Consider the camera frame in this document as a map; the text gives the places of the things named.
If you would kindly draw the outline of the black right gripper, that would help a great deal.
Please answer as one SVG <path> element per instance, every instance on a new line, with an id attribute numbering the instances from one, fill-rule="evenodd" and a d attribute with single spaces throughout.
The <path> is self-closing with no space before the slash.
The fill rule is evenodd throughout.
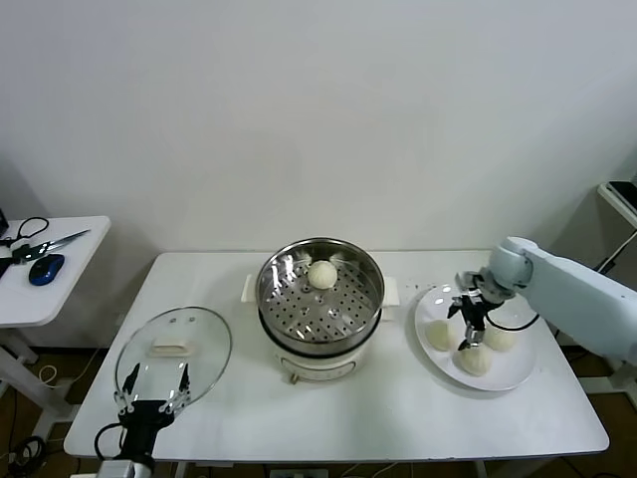
<path id="1" fill-rule="evenodd" d="M 478 347 L 482 343 L 489 311 L 489 305 L 479 297 L 461 295 L 452 298 L 447 319 L 450 320 L 460 312 L 466 325 L 464 338 L 458 346 L 458 351 Z"/>

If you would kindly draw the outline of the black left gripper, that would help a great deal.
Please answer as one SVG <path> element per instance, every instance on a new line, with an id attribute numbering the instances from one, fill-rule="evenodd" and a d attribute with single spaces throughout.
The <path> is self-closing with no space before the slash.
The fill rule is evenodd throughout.
<path id="1" fill-rule="evenodd" d="M 118 419 L 125 430 L 121 447 L 122 456 L 151 456 L 158 433 L 170 426 L 175 413 L 180 413 L 191 402 L 189 366 L 182 368 L 177 389 L 165 400 L 135 400 L 133 389 L 138 378 L 138 362 L 125 377 L 123 385 L 114 392 Z"/>

